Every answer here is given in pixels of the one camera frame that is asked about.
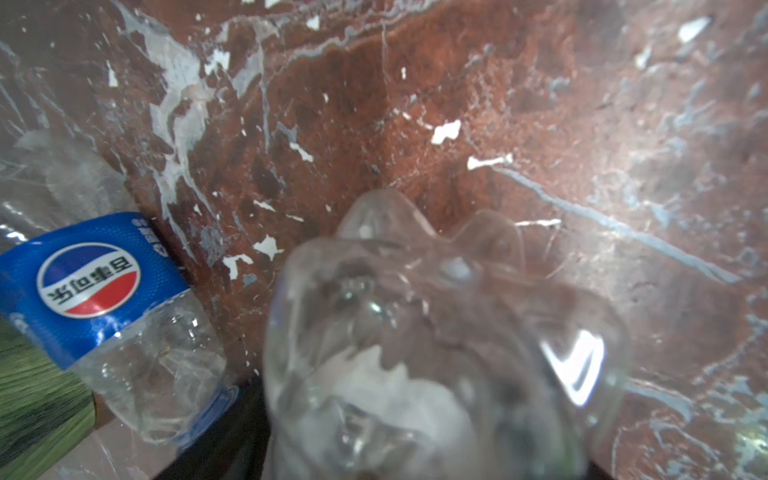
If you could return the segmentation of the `upright-lying Pepsi bottle blue cap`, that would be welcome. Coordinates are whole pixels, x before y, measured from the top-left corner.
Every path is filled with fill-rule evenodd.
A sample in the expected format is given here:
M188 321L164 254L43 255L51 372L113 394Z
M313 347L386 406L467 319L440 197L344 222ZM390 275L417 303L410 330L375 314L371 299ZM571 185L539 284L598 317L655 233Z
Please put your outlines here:
M1 152L1 312L152 444L235 401L223 344L122 174L47 130Z

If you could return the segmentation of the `green wood-pattern trash bin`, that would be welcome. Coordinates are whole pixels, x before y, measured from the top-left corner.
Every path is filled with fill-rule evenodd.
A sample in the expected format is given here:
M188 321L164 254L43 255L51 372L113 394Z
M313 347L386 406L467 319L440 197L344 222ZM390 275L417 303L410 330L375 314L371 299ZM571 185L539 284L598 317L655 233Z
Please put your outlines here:
M1 321L1 477L36 479L95 428L94 397Z

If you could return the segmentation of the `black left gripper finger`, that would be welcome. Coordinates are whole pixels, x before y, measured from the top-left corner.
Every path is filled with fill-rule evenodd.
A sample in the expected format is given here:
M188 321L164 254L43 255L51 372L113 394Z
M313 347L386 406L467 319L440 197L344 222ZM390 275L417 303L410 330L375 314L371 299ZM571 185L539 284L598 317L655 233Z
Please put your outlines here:
M263 382L254 377L230 387L206 412L206 428L181 445L158 479L260 479L270 440Z

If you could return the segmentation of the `red label bottle yellow cap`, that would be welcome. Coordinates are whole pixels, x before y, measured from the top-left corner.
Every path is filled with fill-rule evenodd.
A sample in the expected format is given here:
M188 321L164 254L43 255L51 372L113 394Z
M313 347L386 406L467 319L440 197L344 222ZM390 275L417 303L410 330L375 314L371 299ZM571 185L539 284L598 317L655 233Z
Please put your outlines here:
M610 303L528 274L506 216L442 236L404 195L374 190L281 271L265 475L579 479L630 359Z

